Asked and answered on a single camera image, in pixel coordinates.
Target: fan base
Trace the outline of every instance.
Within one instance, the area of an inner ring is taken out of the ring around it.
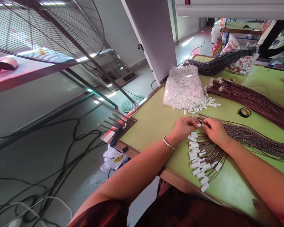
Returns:
[[[135,101],[132,103],[129,99],[126,99],[122,103],[122,110],[125,113],[129,113],[133,108],[135,108],[145,97],[143,95],[131,96],[131,98]]]

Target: workbench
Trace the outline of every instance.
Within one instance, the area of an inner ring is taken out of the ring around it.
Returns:
[[[220,31],[226,33],[226,41],[225,46],[228,43],[229,34],[230,33],[238,33],[238,34],[251,34],[251,35],[262,35],[262,28],[263,23],[255,23],[255,22],[236,22],[236,21],[230,21],[227,22],[224,27],[221,27]],[[246,39],[246,40],[258,40],[258,39],[250,39],[250,38],[239,38],[236,37],[236,39]]]
[[[194,59],[208,61],[211,57],[195,55]],[[248,76],[236,75],[224,70],[214,78],[222,77],[226,80],[233,78],[235,83],[243,86],[254,86],[251,89],[267,95],[264,87],[255,86],[260,84],[268,89],[269,97],[272,100],[284,106],[283,76],[284,72],[282,71],[254,65]],[[200,75],[200,79],[202,85],[205,86],[210,77]],[[118,140],[115,146],[117,150],[123,151],[130,158],[133,158],[157,141],[162,140],[164,136],[172,131],[176,120],[184,116],[183,110],[172,109],[170,106],[162,104],[164,90],[164,87],[158,87],[137,107],[138,111],[133,116],[137,119],[137,122]],[[271,139],[284,143],[284,131],[261,115],[252,111],[250,117],[243,118],[238,115],[238,110],[244,107],[241,104],[220,96],[212,94],[209,94],[209,96],[216,99],[216,103],[221,103],[221,107],[203,109],[200,112],[201,114],[247,125]],[[197,132],[205,133],[202,128],[198,129]],[[189,140],[186,139],[176,148],[159,173],[159,177],[184,193],[197,193],[205,196],[222,206],[247,214],[266,226],[280,225],[276,216],[249,184],[230,156],[228,156],[219,175],[210,182],[209,189],[202,194],[200,191],[201,184],[192,175],[192,169],[189,166],[191,161],[189,161],[188,156],[190,151],[188,142]],[[258,156],[284,173],[284,162],[261,155]],[[253,200],[260,206],[254,206]]]

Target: bracelet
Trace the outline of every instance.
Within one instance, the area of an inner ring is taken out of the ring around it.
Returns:
[[[173,148],[172,146],[169,145],[169,143],[166,140],[166,136],[164,136],[163,141],[164,141],[165,145],[168,146],[172,151],[175,149],[175,148]]]

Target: green table surface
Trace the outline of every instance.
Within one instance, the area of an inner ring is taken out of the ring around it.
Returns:
[[[195,59],[206,61],[211,58],[197,55]],[[284,106],[283,76],[284,72],[282,71],[254,66],[248,76],[236,75],[224,70],[214,76],[214,78],[222,77],[226,80],[234,78],[235,83],[244,86],[263,85],[268,89],[269,97]],[[203,86],[205,86],[210,79],[210,77],[202,75],[200,75],[200,78]],[[252,87],[252,89],[257,92],[264,92],[263,94],[266,95],[266,89],[264,87],[255,86]],[[137,113],[134,115],[138,120],[137,123],[121,138],[123,142],[140,152],[152,146],[157,141],[162,140],[165,135],[168,135],[172,131],[176,120],[184,116],[183,110],[172,109],[170,106],[162,104],[164,90],[165,88],[162,87],[138,109]],[[209,94],[209,96],[216,99],[215,103],[221,103],[221,107],[203,109],[202,114],[245,124],[269,138],[284,143],[284,131],[261,115],[252,111],[250,117],[243,118],[237,114],[238,110],[243,107],[241,104],[216,95]],[[186,139],[176,148],[165,164],[165,167],[197,187],[200,187],[201,185],[198,179],[192,175],[192,170],[189,167],[191,162],[189,161],[188,152],[188,140]],[[259,157],[284,173],[284,162],[261,155],[259,155]],[[218,177],[210,182],[210,187],[206,193],[230,207],[253,217],[266,226],[277,226],[280,224],[275,215],[249,184],[231,157],[227,158]],[[259,210],[255,209],[253,206],[252,199],[256,199],[260,202]]]

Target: metal fan grille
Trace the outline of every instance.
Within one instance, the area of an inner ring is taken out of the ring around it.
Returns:
[[[100,53],[103,45],[104,29],[93,0],[0,1],[1,52],[68,63]]]

